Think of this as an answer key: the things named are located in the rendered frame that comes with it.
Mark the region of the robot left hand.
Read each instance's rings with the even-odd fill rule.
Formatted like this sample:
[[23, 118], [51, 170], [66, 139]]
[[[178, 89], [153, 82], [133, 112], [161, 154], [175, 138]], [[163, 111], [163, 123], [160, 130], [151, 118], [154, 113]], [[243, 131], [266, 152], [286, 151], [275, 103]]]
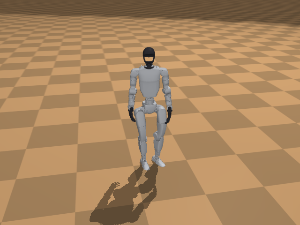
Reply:
[[168, 107], [167, 111], [168, 111], [168, 118], [167, 118], [167, 121], [165, 122], [165, 124], [169, 123], [173, 110], [171, 107]]

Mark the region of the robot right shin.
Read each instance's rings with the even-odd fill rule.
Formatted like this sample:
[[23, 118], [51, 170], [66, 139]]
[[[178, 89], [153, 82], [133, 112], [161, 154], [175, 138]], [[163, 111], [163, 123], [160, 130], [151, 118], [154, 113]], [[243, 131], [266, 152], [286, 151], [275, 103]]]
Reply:
[[147, 153], [147, 143], [145, 141], [140, 142], [139, 136], [138, 136], [138, 145], [139, 145], [139, 150], [141, 152], [141, 156], [142, 156], [142, 161], [145, 160], [146, 161], [146, 153]]

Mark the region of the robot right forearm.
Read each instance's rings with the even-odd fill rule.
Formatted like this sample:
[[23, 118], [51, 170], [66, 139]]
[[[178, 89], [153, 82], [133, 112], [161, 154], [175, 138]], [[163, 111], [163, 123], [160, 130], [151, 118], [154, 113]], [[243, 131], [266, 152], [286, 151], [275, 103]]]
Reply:
[[128, 109], [130, 110], [130, 107], [133, 107], [134, 109], [134, 104], [135, 104], [135, 95], [130, 94], [130, 89], [129, 89], [129, 100], [128, 100]]

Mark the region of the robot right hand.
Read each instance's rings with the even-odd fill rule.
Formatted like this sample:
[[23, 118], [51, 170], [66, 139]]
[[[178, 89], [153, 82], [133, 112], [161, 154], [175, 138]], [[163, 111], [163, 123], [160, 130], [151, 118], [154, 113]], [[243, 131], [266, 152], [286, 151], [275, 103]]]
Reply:
[[134, 111], [134, 110], [133, 110], [133, 107], [130, 107], [130, 110], [128, 109], [128, 111], [129, 111], [129, 116], [130, 116], [131, 120], [132, 120], [133, 122], [136, 122], [135, 119], [134, 119], [134, 117], [133, 117], [133, 113], [132, 113], [132, 112]]

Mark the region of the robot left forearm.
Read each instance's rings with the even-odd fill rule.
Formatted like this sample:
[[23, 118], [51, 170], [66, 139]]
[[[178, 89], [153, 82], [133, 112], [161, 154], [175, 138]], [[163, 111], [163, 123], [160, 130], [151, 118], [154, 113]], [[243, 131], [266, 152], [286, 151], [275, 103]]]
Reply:
[[165, 102], [166, 102], [166, 105], [167, 105], [167, 109], [168, 107], [172, 107], [172, 99], [171, 99], [171, 93], [168, 93], [168, 94], [165, 94]]

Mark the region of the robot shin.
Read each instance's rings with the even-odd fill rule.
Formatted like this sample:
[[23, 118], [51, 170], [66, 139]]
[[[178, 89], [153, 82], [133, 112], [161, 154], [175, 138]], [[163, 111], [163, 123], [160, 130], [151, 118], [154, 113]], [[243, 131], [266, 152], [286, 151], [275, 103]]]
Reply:
[[146, 161], [146, 153], [147, 153], [147, 143], [145, 141], [140, 142], [139, 136], [138, 136], [138, 145], [139, 145], [139, 150], [141, 152], [141, 156], [142, 156], [142, 161], [145, 160]]
[[155, 159], [157, 160], [160, 156], [161, 149], [163, 147], [164, 137], [161, 137], [160, 140], [154, 139], [154, 149], [155, 149]]

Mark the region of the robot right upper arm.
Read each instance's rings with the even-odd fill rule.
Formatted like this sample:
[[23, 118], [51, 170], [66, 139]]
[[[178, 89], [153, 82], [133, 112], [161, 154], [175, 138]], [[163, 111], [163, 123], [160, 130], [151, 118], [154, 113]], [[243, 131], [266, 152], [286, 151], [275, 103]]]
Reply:
[[139, 68], [133, 68], [130, 74], [130, 94], [135, 95], [137, 93], [136, 81], [138, 76]]

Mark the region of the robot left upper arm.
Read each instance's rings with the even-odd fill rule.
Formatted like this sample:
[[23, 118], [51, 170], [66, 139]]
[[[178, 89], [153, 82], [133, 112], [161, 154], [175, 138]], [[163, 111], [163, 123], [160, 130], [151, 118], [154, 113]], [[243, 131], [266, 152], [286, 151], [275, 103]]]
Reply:
[[162, 76], [162, 83], [163, 83], [163, 89], [162, 92], [164, 94], [171, 93], [171, 89], [169, 87], [169, 75], [168, 75], [168, 70], [164, 67], [160, 67], [160, 75]]

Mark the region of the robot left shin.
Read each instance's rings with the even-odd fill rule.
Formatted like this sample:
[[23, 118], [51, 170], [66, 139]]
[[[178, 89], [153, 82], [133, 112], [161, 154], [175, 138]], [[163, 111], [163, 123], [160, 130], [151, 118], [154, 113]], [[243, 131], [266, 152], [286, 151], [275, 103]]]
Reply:
[[160, 156], [161, 149], [163, 147], [164, 137], [161, 137], [160, 140], [154, 139], [154, 149], [155, 149], [155, 159], [157, 160]]

